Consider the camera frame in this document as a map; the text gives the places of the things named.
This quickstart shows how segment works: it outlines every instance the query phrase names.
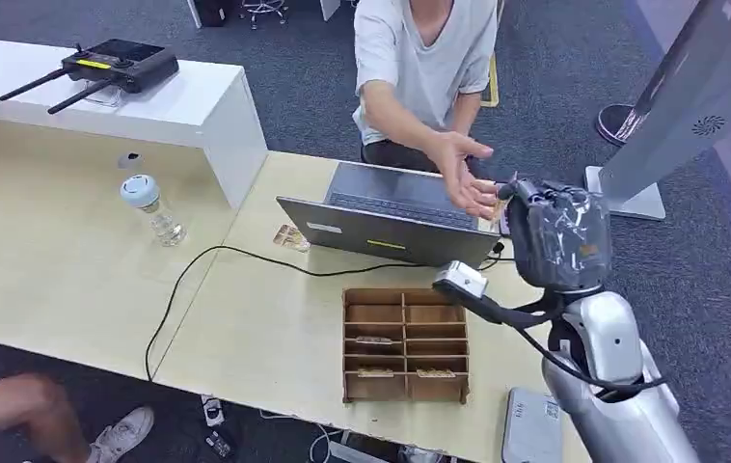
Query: small box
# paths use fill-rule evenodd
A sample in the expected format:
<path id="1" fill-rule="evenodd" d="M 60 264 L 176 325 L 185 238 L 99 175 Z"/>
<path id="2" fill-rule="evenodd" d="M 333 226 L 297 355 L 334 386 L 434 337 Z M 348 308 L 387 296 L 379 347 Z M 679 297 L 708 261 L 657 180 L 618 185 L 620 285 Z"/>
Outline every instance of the small box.
<path id="1" fill-rule="evenodd" d="M 343 401 L 465 403 L 465 308 L 433 289 L 343 292 Z"/>

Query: bottle cap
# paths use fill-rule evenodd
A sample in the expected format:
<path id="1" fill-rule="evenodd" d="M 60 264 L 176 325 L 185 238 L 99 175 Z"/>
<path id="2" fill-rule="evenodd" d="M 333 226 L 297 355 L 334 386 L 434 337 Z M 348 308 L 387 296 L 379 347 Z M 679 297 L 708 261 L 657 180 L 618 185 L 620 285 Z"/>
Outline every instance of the bottle cap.
<path id="1" fill-rule="evenodd" d="M 133 176 L 122 183 L 122 198 L 133 207 L 146 207 L 158 199 L 159 189 L 155 178 Z"/>

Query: black cable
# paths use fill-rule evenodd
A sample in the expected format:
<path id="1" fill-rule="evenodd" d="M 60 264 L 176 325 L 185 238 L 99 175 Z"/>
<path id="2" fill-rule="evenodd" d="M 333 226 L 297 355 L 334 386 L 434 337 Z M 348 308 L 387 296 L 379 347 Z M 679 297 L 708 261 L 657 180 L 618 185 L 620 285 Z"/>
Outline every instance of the black cable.
<path id="1" fill-rule="evenodd" d="M 593 386 L 598 386 L 599 388 L 603 388 L 609 391 L 616 391 L 619 393 L 625 393 L 625 394 L 637 394 L 640 393 L 643 390 L 655 388 L 658 386 L 661 386 L 661 384 L 666 383 L 666 378 L 658 378 L 654 381 L 650 381 L 649 383 L 640 383 L 640 384 L 618 384 L 618 383 L 612 383 L 609 381 L 602 381 L 600 379 L 595 379 L 591 376 L 587 376 L 585 374 L 582 374 L 570 367 L 567 367 L 564 365 L 563 362 L 561 362 L 553 352 L 545 349 L 542 344 L 540 344 L 537 340 L 535 340 L 530 334 L 528 334 L 527 331 L 521 329 L 521 328 L 514 328 L 516 331 L 519 332 L 520 335 L 522 335 L 525 340 L 535 347 L 536 350 L 538 350 L 542 356 L 544 356 L 547 360 L 549 360 L 551 363 L 559 367 L 562 371 L 569 374 L 570 376 L 573 376 L 574 378 L 583 381 L 588 384 L 592 384 Z"/>
<path id="2" fill-rule="evenodd" d="M 147 344 L 147 350 L 145 350 L 145 352 L 144 352 L 144 370 L 145 370 L 145 373 L 147 374 L 147 380 L 150 383 L 152 382 L 152 374 L 149 372 L 149 351 L 152 349 L 152 345 L 155 343 L 155 340 L 158 338 L 158 334 L 161 333 L 161 329 L 164 328 L 164 324 L 167 323 L 167 317 L 170 316 L 170 310 L 173 307 L 173 300 L 176 298 L 176 291 L 178 291 L 178 286 L 180 285 L 181 280 L 184 279 L 184 276 L 189 271 L 189 269 L 195 264 L 195 262 L 197 262 L 200 258 L 202 258 L 203 255 L 205 255 L 206 253 L 208 253 L 210 251 L 214 251 L 216 249 L 229 249 L 230 251 L 235 251 L 237 253 L 244 254 L 246 256 L 249 256 L 249 257 L 252 257 L 255 259 L 264 260 L 269 263 L 274 263 L 276 265 L 281 265 L 283 267 L 288 267 L 288 268 L 297 270 L 298 272 L 305 273 L 306 275 L 310 275 L 312 277 L 338 277 L 340 275 L 351 275 L 351 274 L 355 274 L 355 273 L 370 272 L 373 270 L 378 270 L 380 268 L 420 268 L 420 267 L 427 266 L 427 265 L 421 265 L 418 263 L 383 263 L 381 265 L 374 265 L 372 267 L 360 268 L 360 269 L 356 269 L 356 270 L 342 270 L 339 272 L 317 273 L 317 272 L 312 272 L 310 270 L 300 268 L 297 265 L 293 265 L 288 262 L 265 258 L 264 256 L 259 256 L 255 253 L 250 253 L 249 251 L 244 251 L 242 249 L 238 249 L 238 248 L 235 248 L 232 246 L 219 245 L 219 246 L 212 246 L 210 248 L 206 248 L 203 251 L 201 251 L 200 254 L 195 256 L 195 258 L 192 259 L 187 264 L 186 267 L 184 267 L 184 270 L 181 272 L 181 274 L 178 275 L 176 284 L 173 286 L 173 292 L 170 294 L 170 300 L 167 301 L 167 309 L 164 311 L 164 317 L 161 318 L 161 323 L 158 324 L 158 328 L 155 329 L 155 333 L 153 333 L 152 338 L 149 339 L 149 343 Z"/>
<path id="3" fill-rule="evenodd" d="M 499 262 L 515 262 L 515 261 L 516 261 L 515 259 L 511 259 L 511 258 L 503 258 L 503 257 L 501 256 L 501 251 L 499 251 L 499 252 L 497 253 L 497 255 L 496 255 L 496 256 L 495 256 L 494 258 L 493 258 L 493 257 L 491 257 L 491 256 L 488 256 L 488 257 L 487 257 L 487 258 L 486 258 L 485 260 L 483 260 L 482 262 L 487 262 L 488 260 L 490 260 L 490 261 L 491 261 L 491 263 L 487 264 L 487 265 L 486 265 L 486 266 L 484 266 L 484 267 L 479 267 L 479 268 L 477 268 L 476 270 L 478 270 L 478 271 L 480 271 L 480 272 L 484 272 L 485 270 L 487 270 L 487 269 L 489 269 L 489 268 L 493 267 L 494 265 L 496 265 L 496 264 L 497 264 L 497 263 L 499 263 Z"/>

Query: fan logo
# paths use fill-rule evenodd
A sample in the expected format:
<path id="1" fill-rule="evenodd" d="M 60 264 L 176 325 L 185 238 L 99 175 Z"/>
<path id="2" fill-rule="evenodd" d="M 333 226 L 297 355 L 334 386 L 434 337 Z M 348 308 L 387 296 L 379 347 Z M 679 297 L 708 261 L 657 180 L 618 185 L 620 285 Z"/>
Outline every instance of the fan logo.
<path id="1" fill-rule="evenodd" d="M 721 130 L 724 125 L 726 125 L 726 119 L 721 116 L 707 116 L 698 120 L 698 122 L 692 126 L 692 133 L 700 137 L 715 135 L 715 133 Z"/>

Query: laptop keyboard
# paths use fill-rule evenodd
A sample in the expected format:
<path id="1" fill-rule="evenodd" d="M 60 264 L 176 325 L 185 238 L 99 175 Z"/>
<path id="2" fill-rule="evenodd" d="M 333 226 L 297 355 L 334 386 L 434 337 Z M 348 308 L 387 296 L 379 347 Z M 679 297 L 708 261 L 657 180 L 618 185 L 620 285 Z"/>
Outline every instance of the laptop keyboard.
<path id="1" fill-rule="evenodd" d="M 475 229 L 475 219 L 464 212 L 435 209 L 423 205 L 377 200 L 338 192 L 332 192 L 329 196 L 329 205 L 391 215 L 393 217 L 402 217 L 429 224 L 446 225 L 458 229 Z"/>

